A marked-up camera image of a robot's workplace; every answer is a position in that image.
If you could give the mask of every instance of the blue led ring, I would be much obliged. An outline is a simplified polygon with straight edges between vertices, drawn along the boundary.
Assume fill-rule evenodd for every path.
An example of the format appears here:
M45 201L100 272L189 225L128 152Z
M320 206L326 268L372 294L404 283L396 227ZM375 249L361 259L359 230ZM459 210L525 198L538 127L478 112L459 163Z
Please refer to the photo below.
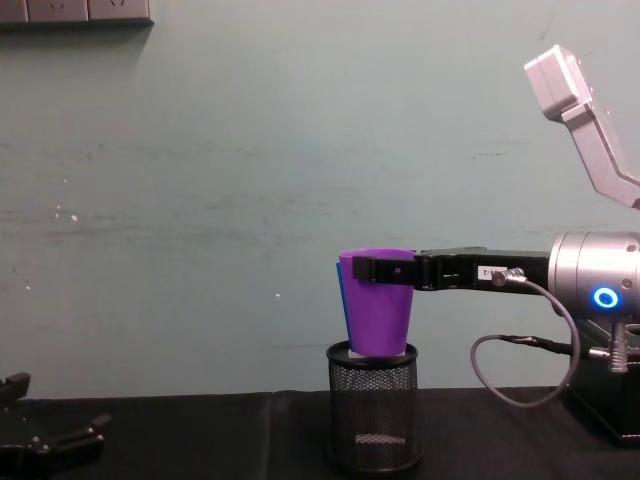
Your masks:
M593 301L601 308L613 308L618 303L620 303L620 299L618 298L618 294L611 290L610 288L599 288L593 294Z

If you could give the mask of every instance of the mesh cup holder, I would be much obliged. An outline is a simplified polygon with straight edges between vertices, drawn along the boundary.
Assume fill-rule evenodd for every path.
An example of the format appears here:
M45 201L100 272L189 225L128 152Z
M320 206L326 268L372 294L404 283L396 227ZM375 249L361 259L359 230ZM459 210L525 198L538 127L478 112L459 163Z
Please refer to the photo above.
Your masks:
M416 358L349 358L349 343L327 350L332 464L353 473L393 473L422 458L416 418Z

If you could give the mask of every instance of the power outlet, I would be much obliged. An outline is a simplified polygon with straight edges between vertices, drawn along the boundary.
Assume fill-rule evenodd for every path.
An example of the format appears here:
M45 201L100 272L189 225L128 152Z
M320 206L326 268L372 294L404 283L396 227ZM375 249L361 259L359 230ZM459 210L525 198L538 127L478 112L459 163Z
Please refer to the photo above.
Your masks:
M27 0L0 0L0 23L27 23Z
M89 0L91 20L150 20L149 0Z
M31 23L87 22L87 0L27 0Z

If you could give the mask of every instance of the black tablecloth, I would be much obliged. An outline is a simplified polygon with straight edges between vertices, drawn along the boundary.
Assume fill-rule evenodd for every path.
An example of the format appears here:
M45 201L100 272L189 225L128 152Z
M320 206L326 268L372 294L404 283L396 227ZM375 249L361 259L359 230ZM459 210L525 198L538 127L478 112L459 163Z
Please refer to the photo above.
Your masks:
M427 390L419 406L425 456L401 478L640 479L640 450L614 446L560 401L522 410L484 390ZM41 400L21 408L53 432L113 416L100 463L61 480L347 478L324 462L328 392Z

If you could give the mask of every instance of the white label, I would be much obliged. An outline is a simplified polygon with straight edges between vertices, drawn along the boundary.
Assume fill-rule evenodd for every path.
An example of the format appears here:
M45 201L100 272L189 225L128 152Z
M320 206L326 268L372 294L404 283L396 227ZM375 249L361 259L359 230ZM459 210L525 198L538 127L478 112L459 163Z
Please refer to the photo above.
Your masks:
M478 265L478 280L491 281L493 272L504 272L505 270L509 269L507 267L485 267L484 265Z

